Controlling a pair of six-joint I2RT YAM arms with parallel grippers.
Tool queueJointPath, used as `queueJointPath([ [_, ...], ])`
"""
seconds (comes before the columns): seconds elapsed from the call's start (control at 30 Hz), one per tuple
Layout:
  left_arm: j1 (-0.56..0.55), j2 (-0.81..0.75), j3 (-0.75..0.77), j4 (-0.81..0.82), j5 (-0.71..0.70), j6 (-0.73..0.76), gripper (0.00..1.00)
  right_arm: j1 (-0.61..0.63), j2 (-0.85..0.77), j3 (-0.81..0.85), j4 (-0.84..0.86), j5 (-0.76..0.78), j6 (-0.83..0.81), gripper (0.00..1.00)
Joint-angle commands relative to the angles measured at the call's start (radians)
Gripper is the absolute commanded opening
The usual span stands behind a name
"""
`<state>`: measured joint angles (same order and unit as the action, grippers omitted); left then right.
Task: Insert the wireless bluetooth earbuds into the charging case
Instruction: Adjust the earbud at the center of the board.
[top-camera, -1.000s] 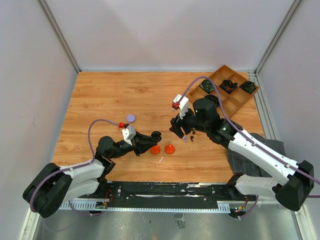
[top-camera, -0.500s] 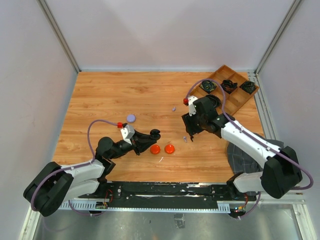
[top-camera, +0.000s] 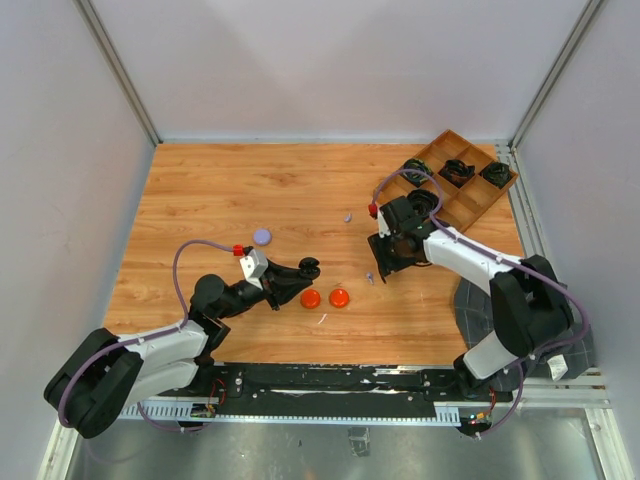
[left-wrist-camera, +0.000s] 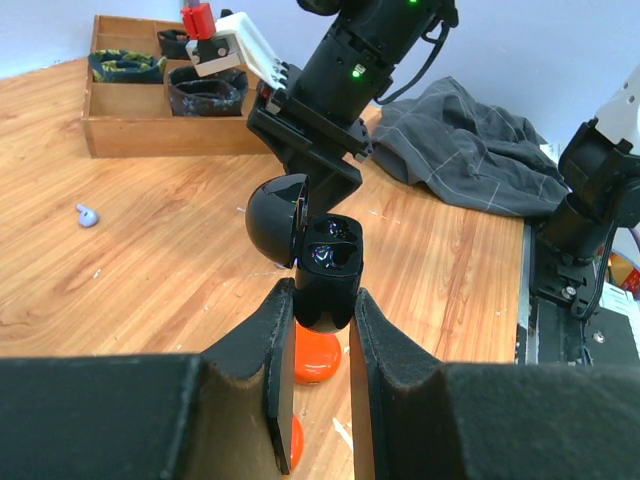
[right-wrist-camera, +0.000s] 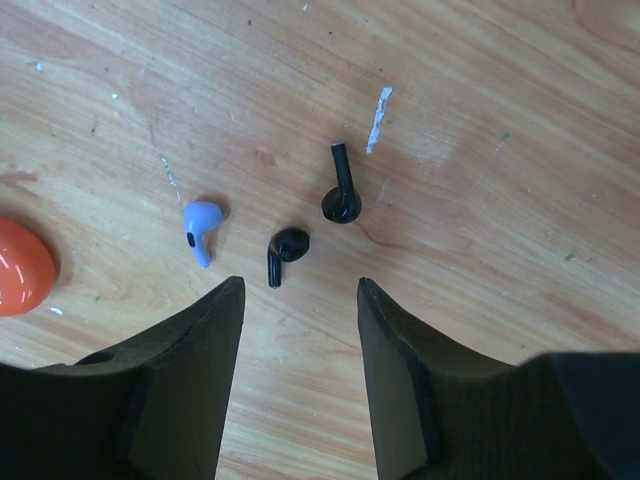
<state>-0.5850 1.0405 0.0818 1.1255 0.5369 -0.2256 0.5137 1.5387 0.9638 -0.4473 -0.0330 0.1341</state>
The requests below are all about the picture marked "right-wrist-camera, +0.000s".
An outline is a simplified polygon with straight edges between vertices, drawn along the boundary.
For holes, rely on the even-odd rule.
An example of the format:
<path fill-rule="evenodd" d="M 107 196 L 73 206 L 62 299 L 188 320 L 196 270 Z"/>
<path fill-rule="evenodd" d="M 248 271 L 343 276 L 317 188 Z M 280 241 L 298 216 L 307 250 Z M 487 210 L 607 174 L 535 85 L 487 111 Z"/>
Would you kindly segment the orange earbud case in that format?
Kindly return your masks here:
<path fill-rule="evenodd" d="M 1 218 L 1 316 L 22 315 L 38 307 L 57 278 L 45 242 L 21 223 Z"/>

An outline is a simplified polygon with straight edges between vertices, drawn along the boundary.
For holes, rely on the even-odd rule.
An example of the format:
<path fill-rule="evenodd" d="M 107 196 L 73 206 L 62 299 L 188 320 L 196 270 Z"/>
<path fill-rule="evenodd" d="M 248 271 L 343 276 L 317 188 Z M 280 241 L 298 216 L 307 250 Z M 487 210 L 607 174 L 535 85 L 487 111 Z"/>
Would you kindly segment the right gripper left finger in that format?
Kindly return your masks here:
<path fill-rule="evenodd" d="M 72 365 L 1 368 L 5 479 L 211 479 L 245 309 L 232 276 Z"/>

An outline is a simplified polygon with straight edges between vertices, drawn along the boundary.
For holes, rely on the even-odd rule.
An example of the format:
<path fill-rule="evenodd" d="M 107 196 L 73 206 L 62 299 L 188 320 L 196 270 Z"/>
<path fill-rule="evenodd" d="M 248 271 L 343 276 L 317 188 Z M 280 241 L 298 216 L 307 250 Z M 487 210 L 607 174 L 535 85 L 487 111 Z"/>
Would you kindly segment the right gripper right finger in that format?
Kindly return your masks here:
<path fill-rule="evenodd" d="M 512 366 L 357 289 L 381 479 L 635 479 L 639 357 L 547 352 Z"/>

